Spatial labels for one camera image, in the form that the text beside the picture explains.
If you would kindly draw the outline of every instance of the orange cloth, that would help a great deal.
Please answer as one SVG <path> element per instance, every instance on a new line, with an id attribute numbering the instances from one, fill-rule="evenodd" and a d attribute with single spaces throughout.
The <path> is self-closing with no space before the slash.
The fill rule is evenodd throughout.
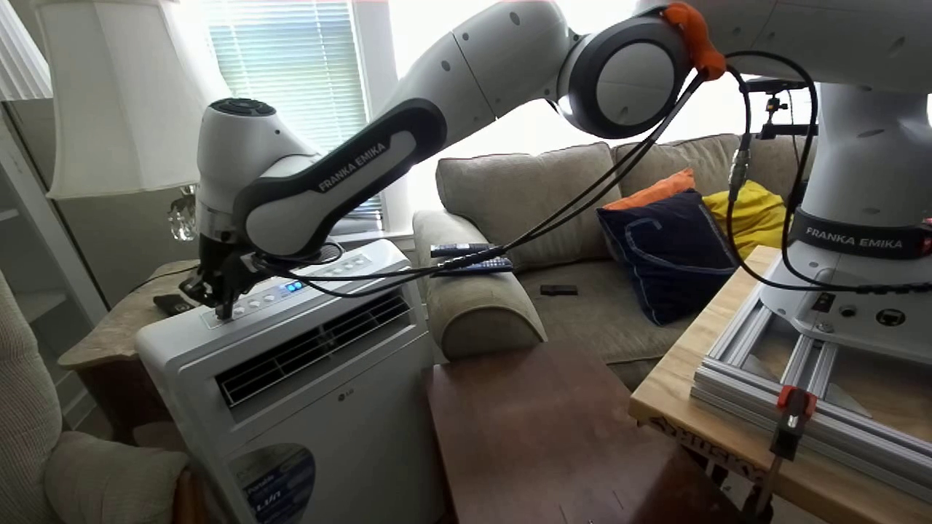
<path id="1" fill-rule="evenodd" d="M 672 171 L 669 177 L 660 177 L 625 198 L 617 198 L 617 201 L 609 201 L 603 203 L 603 209 L 633 209 L 633 206 L 650 206 L 654 201 L 665 201 L 665 198 L 672 198 L 678 192 L 688 192 L 688 189 L 697 189 L 697 177 L 694 177 L 694 170 L 682 170 L 682 171 Z"/>

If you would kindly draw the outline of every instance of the air conditioner vent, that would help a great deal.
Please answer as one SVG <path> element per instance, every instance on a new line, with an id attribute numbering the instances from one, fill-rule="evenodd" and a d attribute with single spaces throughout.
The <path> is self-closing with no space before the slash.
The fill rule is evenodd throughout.
<path id="1" fill-rule="evenodd" d="M 331 318 L 312 333 L 303 333 L 263 356 L 254 356 L 216 377 L 216 384 L 225 394 L 226 409 L 271 390 L 274 384 L 315 366 L 318 362 L 347 349 L 357 339 L 384 329 L 397 320 L 408 324 L 408 304 L 402 291 L 370 299 L 341 318 Z"/>

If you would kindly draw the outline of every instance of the air conditioner unit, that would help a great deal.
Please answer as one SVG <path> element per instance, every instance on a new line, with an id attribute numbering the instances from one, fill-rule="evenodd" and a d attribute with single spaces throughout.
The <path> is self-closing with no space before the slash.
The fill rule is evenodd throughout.
<path id="1" fill-rule="evenodd" d="M 408 267 L 372 243 L 315 275 Z M 436 522 L 443 479 L 421 377 L 430 345 L 411 289 L 292 281 L 145 327 L 140 359 L 236 522 Z"/>

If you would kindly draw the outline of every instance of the wooden table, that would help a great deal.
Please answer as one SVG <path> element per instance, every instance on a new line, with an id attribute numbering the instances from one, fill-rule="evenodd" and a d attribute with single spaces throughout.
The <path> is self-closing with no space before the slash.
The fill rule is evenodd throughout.
<path id="1" fill-rule="evenodd" d="M 765 272 L 778 251 L 756 247 L 748 259 L 755 272 Z M 633 394 L 633 416 L 650 423 L 682 447 L 740 471 L 752 480 L 772 463 L 768 441 L 752 423 L 714 412 L 691 398 L 694 372 L 730 327 L 740 307 L 752 298 L 755 281 L 736 272 L 697 324 L 672 345 L 659 366 Z M 800 451 L 784 463 L 774 490 L 784 500 L 822 516 L 826 522 L 932 522 L 932 506 L 906 497 L 860 471 L 825 458 Z"/>
<path id="2" fill-rule="evenodd" d="M 625 416 L 625 387 L 590 356 L 443 365 L 427 403 L 461 524 L 736 522 L 672 441 Z"/>
<path id="3" fill-rule="evenodd" d="M 135 429 L 171 419 L 159 403 L 142 362 L 136 333 L 165 316 L 151 298 L 177 295 L 196 262 L 158 267 L 140 289 L 124 295 L 75 348 L 59 356 L 59 366 L 75 369 L 105 419 L 113 441 L 135 444 Z"/>

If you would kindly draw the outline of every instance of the beige couch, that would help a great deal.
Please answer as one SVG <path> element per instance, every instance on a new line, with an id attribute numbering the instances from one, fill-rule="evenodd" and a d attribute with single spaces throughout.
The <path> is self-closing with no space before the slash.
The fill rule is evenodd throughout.
<path id="1" fill-rule="evenodd" d="M 724 189 L 733 134 L 654 147 L 612 201 L 678 170 L 697 171 L 700 192 Z M 430 244 L 506 244 L 596 180 L 633 147 L 586 144 L 545 154 L 446 158 L 436 167 L 443 209 L 414 215 L 416 262 Z M 748 177 L 785 195 L 794 174 L 788 141 L 752 147 Z M 650 324 L 628 276 L 612 262 L 596 206 L 566 228 L 509 253 L 515 275 L 424 281 L 427 327 L 446 359 L 526 349 L 545 342 L 601 356 L 628 387 L 666 352 L 691 324 Z M 574 298 L 547 298 L 538 285 L 576 285 Z"/>

